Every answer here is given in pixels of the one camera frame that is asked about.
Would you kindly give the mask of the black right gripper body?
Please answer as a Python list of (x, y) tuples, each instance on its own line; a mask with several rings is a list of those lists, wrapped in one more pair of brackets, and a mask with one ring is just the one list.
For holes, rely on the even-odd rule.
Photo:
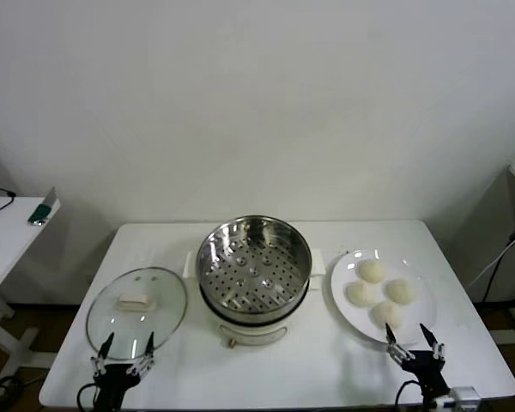
[(441, 373), (445, 361), (434, 358), (432, 351), (411, 350), (409, 353), (412, 357), (405, 361), (405, 371), (417, 378), (422, 396), (434, 399), (447, 395), (450, 389)]

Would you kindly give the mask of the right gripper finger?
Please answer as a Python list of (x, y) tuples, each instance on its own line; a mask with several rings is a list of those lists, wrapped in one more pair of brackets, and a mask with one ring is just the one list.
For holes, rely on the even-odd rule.
[(426, 339), (431, 351), (430, 355), (433, 360), (440, 364), (441, 367), (445, 364), (445, 345), (437, 341), (435, 335), (424, 324), (420, 324), (421, 332)]
[(403, 363), (405, 361), (412, 361), (415, 356), (407, 349), (403, 348), (397, 343), (397, 339), (388, 323), (385, 324), (386, 339), (387, 339), (387, 353), (396, 362)]

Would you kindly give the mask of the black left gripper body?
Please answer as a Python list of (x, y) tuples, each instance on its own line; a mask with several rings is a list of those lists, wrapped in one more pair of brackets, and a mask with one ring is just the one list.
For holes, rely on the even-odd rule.
[(126, 392), (141, 382), (138, 371), (131, 371), (129, 364), (105, 365), (105, 373), (94, 379), (98, 395), (94, 411), (120, 411)]

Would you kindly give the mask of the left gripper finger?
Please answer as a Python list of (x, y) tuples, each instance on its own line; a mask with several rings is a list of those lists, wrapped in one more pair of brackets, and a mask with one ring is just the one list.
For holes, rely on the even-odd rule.
[(114, 333), (111, 332), (108, 338), (101, 344), (98, 354), (91, 357), (91, 363), (95, 377), (99, 377), (106, 373), (105, 361), (112, 346), (113, 339)]
[(128, 369), (127, 374), (147, 374), (155, 364), (155, 333), (149, 335), (147, 344), (141, 357), (138, 358)]

